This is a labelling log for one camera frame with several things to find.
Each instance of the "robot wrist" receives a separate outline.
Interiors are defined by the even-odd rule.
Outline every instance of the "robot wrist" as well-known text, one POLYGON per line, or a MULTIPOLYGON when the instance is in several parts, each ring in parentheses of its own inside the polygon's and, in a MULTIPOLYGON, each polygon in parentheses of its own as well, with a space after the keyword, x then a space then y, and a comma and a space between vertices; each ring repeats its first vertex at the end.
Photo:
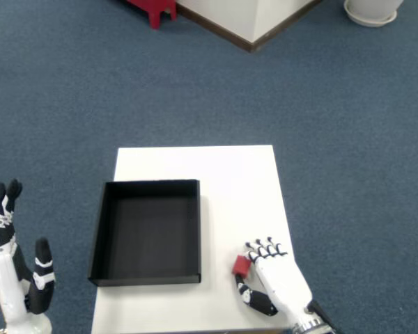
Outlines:
POLYGON ((292 334, 335 334, 333 328, 322 319, 314 317, 311 321, 296 323, 292 334))

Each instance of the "red block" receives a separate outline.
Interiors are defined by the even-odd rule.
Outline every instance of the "red block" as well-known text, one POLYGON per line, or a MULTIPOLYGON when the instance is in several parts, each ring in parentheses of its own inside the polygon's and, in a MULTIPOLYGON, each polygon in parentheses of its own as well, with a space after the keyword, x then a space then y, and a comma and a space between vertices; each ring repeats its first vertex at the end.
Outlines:
POLYGON ((176 19, 175 0, 128 0, 128 2, 148 13, 148 20, 152 29, 159 29, 160 15, 166 9, 170 10, 172 19, 176 19))
POLYGON ((234 267, 232 268, 232 273, 234 275, 239 274, 243 278, 248 276, 248 271, 251 266, 251 260, 247 259, 246 257, 239 255, 235 260, 234 267))

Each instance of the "brown baseboard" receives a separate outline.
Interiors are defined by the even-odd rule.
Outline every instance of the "brown baseboard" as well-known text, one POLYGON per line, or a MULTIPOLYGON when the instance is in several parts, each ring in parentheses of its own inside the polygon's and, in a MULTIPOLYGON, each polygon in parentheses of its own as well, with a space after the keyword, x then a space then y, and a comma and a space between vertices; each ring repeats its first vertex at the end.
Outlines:
POLYGON ((176 9, 178 11, 178 14, 186 17, 187 19, 190 19, 191 21, 196 22, 203 28, 208 29, 209 31, 224 38, 225 40, 228 40, 229 42, 237 45, 238 47, 241 47, 242 49, 248 52, 255 52, 259 50, 268 40, 270 40, 271 38, 275 37, 278 33, 288 28, 291 24, 297 22, 302 16, 307 14, 314 6, 319 4, 321 1, 322 0, 313 0, 309 2, 308 4, 303 6, 301 9, 299 9, 297 12, 292 14, 290 17, 280 22, 277 26, 275 26, 273 29, 268 31, 265 35, 260 37, 255 42, 250 42, 248 40, 245 40, 244 38, 233 33, 232 31, 229 31, 223 28, 222 26, 210 21, 209 19, 206 19, 200 14, 197 14, 193 10, 190 10, 189 8, 184 7, 183 5, 179 3, 176 4, 176 9))

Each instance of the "pot base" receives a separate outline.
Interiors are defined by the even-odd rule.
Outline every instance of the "pot base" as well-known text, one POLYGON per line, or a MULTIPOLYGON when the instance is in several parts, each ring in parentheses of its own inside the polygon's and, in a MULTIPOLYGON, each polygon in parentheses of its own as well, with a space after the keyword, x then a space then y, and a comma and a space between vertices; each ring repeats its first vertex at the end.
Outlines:
POLYGON ((372 19, 364 19, 363 17, 356 16, 350 11, 350 9, 348 8, 349 3, 350 3, 350 0, 345 0, 345 2, 343 3, 343 7, 347 12, 348 17, 354 23, 358 23, 361 26, 367 26, 370 28, 379 28, 380 26, 384 26, 387 23, 393 22, 398 16, 398 12, 395 10, 393 14, 391 14, 387 19, 384 19, 383 21, 374 21, 372 19))

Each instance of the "white wall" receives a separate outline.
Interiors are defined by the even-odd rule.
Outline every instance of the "white wall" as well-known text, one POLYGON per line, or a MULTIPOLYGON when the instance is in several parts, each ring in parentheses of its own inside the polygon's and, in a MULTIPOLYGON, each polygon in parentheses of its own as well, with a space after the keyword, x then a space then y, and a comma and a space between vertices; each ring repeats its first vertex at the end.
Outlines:
POLYGON ((177 0, 234 34, 254 42, 313 0, 177 0))
POLYGON ((177 0, 184 7, 250 42, 254 40, 254 22, 259 1, 261 0, 177 0))
POLYGON ((312 0, 258 0, 253 41, 258 40, 269 30, 311 1, 312 0))

